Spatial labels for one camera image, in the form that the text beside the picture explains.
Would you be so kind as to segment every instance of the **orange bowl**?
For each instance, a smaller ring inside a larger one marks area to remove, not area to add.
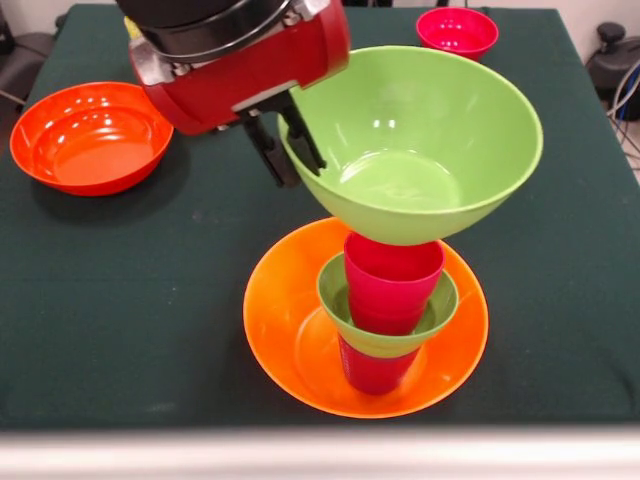
[[[258,363],[298,400],[354,418],[386,418],[426,408],[453,393],[480,361],[489,331],[478,280],[443,244],[445,269],[460,302],[449,324],[418,351],[398,388],[367,395],[352,387],[340,359],[339,335],[322,309],[316,280],[342,251],[348,228],[335,218],[310,223],[276,243],[247,285],[244,328]]]
[[[98,82],[40,100],[18,119],[9,145],[18,167],[39,182],[99,196],[145,179],[172,134],[141,87]]]

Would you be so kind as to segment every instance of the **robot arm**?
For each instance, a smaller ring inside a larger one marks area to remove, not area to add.
[[[340,0],[116,0],[136,24],[130,58],[156,108],[185,134],[243,125],[279,186],[299,182],[260,115],[280,113],[307,168],[326,164],[289,93],[346,66]]]

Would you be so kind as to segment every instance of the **table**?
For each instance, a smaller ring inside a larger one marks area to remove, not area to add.
[[[417,45],[420,13],[350,9],[353,46]],[[436,406],[382,423],[635,421],[640,191],[558,13],[488,13],[501,39],[484,62],[537,109],[544,156],[509,201],[447,240],[489,304],[478,369]],[[114,6],[73,7],[30,102],[80,82],[133,82],[126,48]],[[304,187],[276,189],[236,130],[176,135],[147,181],[109,198],[53,191],[5,154],[0,428],[356,422],[281,391],[242,327],[262,254],[326,215]]]

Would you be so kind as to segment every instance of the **stacked cups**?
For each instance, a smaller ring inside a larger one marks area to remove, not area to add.
[[[318,279],[340,333],[345,375],[382,395],[399,386],[422,344],[451,319],[458,294],[439,242],[395,246],[351,233]]]

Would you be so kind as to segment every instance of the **pink cup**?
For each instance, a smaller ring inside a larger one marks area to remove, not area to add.
[[[410,334],[444,267],[440,243],[386,245],[351,233],[344,254],[356,327],[381,335]]]

